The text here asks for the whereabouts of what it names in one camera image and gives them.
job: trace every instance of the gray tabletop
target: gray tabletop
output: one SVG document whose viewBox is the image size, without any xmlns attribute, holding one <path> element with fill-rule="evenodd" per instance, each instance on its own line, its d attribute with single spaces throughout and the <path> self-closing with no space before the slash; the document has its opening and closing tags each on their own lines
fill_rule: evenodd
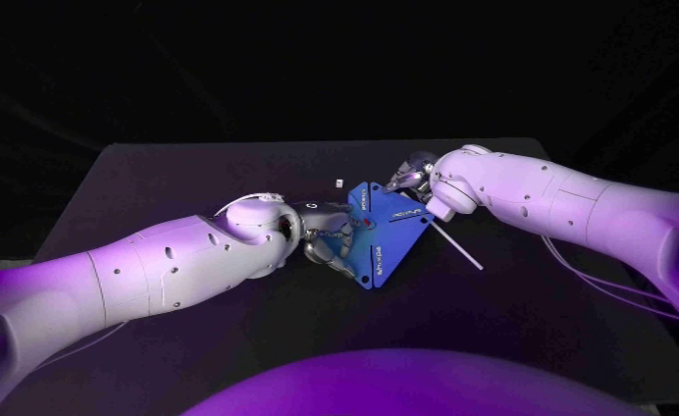
<svg viewBox="0 0 679 416">
<path fill-rule="evenodd" d="M 180 217 L 210 216 L 247 193 L 272 191 L 288 202 L 345 201 L 361 182 L 386 183 L 413 151 L 442 155 L 469 142 L 549 159 L 530 138 L 113 144 L 35 260 L 99 247 Z M 442 228 L 482 271 L 435 229 L 423 232 L 384 286 L 370 290 L 312 264 L 298 248 L 267 277 L 187 309 L 131 321 L 30 374 L 0 414 L 177 415 L 263 370 L 380 347 L 474 352 L 625 401 L 677 400 L 679 348 L 654 316 L 592 289 L 539 237 L 485 209 L 456 215 Z M 589 272 L 631 284 L 613 259 L 554 243 Z"/>
</svg>

